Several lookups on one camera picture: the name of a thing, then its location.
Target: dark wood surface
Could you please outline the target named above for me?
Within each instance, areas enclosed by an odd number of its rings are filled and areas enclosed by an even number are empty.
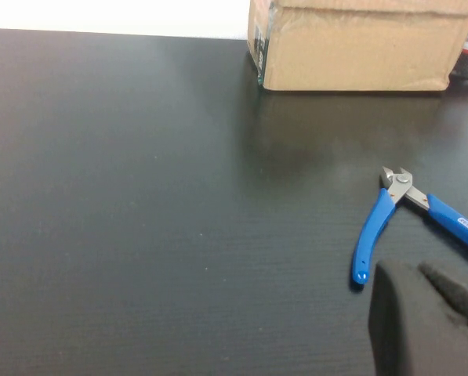
[[[468,86],[270,94],[246,52],[0,31],[0,374],[374,373],[354,245],[382,165],[468,216]],[[405,205],[384,258],[468,273]]]

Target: cardboard box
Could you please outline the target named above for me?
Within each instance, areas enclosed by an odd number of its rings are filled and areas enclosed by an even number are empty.
[[[251,0],[248,45],[271,90],[445,90],[468,0]]]

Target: diagonal cutters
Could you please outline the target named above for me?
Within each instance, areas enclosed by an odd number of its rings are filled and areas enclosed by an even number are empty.
[[[385,188],[380,194],[375,206],[369,213],[362,228],[352,261],[352,280],[357,284],[365,284],[369,278],[370,263],[375,243],[396,209],[396,203],[402,197],[429,213],[445,229],[468,244],[468,219],[447,206],[432,194],[425,195],[413,186],[413,176],[401,168],[400,173],[384,167],[382,182]]]

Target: pliers handle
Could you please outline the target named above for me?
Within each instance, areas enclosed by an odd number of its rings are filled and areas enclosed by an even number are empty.
[[[412,186],[412,175],[405,170],[402,171],[402,174],[392,174],[390,177],[387,174],[386,179],[383,179],[384,183],[390,182],[390,188],[380,190],[375,206],[362,228],[352,263],[352,279],[357,284],[365,284],[368,281],[375,243],[395,212],[396,203],[403,196],[407,196],[421,208],[426,209],[430,217],[468,244],[468,219],[434,195],[425,196]]]

